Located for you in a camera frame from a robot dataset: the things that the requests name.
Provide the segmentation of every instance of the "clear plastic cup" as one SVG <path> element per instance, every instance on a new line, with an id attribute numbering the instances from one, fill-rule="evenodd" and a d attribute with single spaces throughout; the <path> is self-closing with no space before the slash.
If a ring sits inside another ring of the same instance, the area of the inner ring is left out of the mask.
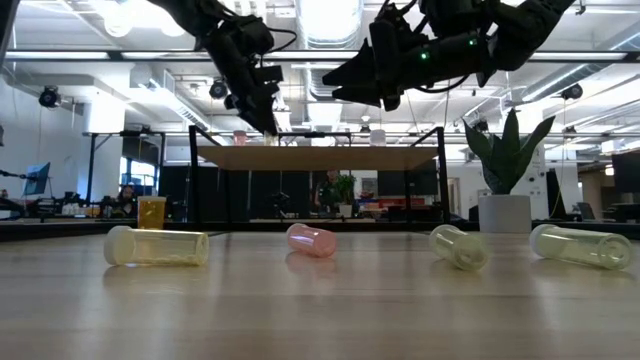
<path id="1" fill-rule="evenodd" d="M 104 258 L 111 265 L 200 266 L 209 258 L 209 237 L 204 233 L 117 226 L 107 235 Z"/>
<path id="2" fill-rule="evenodd" d="M 165 197 L 140 196 L 138 198 L 138 229 L 162 230 L 166 203 Z"/>
<path id="3" fill-rule="evenodd" d="M 291 225 L 287 230 L 287 241 L 291 248 L 311 256 L 324 258 L 336 251 L 336 234 L 304 224 Z"/>
<path id="4" fill-rule="evenodd" d="M 489 260 L 484 241 L 455 226 L 441 225 L 429 235 L 431 249 L 462 270 L 480 270 Z"/>
<path id="5" fill-rule="evenodd" d="M 618 234 L 540 225 L 529 237 L 541 257 L 622 270 L 633 262 L 629 240 Z"/>

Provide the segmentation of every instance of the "black cable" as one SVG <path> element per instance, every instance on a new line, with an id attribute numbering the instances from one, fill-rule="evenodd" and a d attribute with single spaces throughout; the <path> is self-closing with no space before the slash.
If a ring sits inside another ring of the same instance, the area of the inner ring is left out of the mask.
<path id="1" fill-rule="evenodd" d="M 409 12 L 409 10 L 411 10 L 411 8 L 418 2 L 418 0 L 411 0 L 410 3 L 408 3 L 407 5 L 405 5 L 404 7 L 402 7 L 402 9 L 400 9 L 400 13 L 402 13 L 402 15 L 406 14 Z"/>
<path id="2" fill-rule="evenodd" d="M 436 90 L 429 90 L 429 89 L 425 89 L 422 87 L 416 87 L 414 89 L 421 91 L 423 93 L 426 94 L 442 94 L 445 92 L 449 92 L 455 88 L 457 88 L 458 86 L 462 85 L 462 83 L 464 83 L 465 81 L 467 81 L 467 79 L 469 78 L 469 75 L 465 75 L 462 77 L 462 79 L 458 80 L 455 84 L 451 85 L 451 86 L 447 86 L 446 88 L 442 88 L 442 89 L 436 89 Z"/>
<path id="3" fill-rule="evenodd" d="M 382 6 L 380 7 L 380 11 L 378 11 L 378 15 L 380 16 L 380 14 L 382 14 L 382 12 L 384 11 L 384 8 L 387 7 L 387 5 L 389 5 L 389 0 L 385 0 L 384 3 L 382 4 Z"/>
<path id="4" fill-rule="evenodd" d="M 22 179 L 22 180 L 32 180 L 32 181 L 37 181 L 38 180 L 37 177 L 29 177 L 29 176 L 24 175 L 24 174 L 14 174 L 14 173 L 10 173 L 10 172 L 4 171 L 4 170 L 0 170 L 0 176 L 17 177 L 17 178 Z"/>
<path id="5" fill-rule="evenodd" d="M 413 30 L 414 34 L 420 34 L 422 33 L 422 30 L 424 30 L 424 27 L 427 26 L 427 23 L 429 22 L 429 19 L 425 16 L 422 18 L 422 20 L 420 21 L 420 24 L 418 24 L 418 26 L 416 26 L 415 30 Z"/>
<path id="6" fill-rule="evenodd" d="M 281 33 L 281 34 L 290 34 L 290 35 L 293 35 L 293 39 L 291 39 L 289 42 L 287 42 L 286 44 L 284 44 L 284 45 L 282 45 L 282 46 L 280 46 L 280 47 L 278 47 L 278 48 L 275 48 L 275 49 L 273 49 L 273 50 L 270 50 L 267 54 L 270 54 L 270 53 L 272 53 L 272 52 L 276 52 L 276 51 L 282 51 L 282 50 L 284 50 L 284 49 L 288 48 L 291 44 L 293 44 L 294 42 L 296 42 L 296 41 L 298 40 L 298 33 L 296 33 L 296 32 L 295 32 L 295 31 L 293 31 L 293 30 L 287 30 L 287 29 L 272 29 L 272 28 L 267 28 L 267 29 L 269 29 L 269 31 L 271 31 L 271 32 L 277 32 L 277 33 Z"/>

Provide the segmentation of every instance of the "wooden shelf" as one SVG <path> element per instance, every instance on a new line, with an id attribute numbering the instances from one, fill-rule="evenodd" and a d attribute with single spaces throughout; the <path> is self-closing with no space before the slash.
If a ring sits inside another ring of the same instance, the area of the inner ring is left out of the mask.
<path id="1" fill-rule="evenodd" d="M 199 146 L 198 155 L 225 170 L 413 170 L 437 156 L 436 147 Z"/>

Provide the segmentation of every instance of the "yellow plastic cup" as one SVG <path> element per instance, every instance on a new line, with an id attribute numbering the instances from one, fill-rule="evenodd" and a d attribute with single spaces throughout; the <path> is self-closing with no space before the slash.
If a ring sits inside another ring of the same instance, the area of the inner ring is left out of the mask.
<path id="1" fill-rule="evenodd" d="M 162 230 L 167 198 L 141 196 L 138 198 L 138 229 Z"/>

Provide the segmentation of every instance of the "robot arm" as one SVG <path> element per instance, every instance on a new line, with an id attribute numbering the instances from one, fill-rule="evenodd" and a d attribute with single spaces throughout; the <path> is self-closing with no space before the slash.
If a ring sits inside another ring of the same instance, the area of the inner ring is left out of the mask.
<path id="1" fill-rule="evenodd" d="M 277 134 L 272 108 L 283 75 L 280 66 L 257 67 L 258 57 L 274 46 L 262 19 L 239 16 L 216 0 L 149 1 L 196 38 L 196 50 L 209 53 L 231 92 L 225 106 L 258 131 Z"/>
<path id="2" fill-rule="evenodd" d="M 378 107 L 382 100 L 391 111 L 407 89 L 448 91 L 474 73 L 483 87 L 497 70 L 524 65 L 574 0 L 525 0 L 518 7 L 499 0 L 420 0 L 425 18 L 412 31 L 403 16 L 417 2 L 402 9 L 383 4 L 369 25 L 372 45 L 365 41 L 356 57 L 323 78 L 325 85 L 341 86 L 334 98 Z M 421 33 L 427 23 L 437 38 Z M 489 35 L 493 23 L 498 30 Z M 452 87 L 429 89 L 457 77 L 463 78 Z"/>

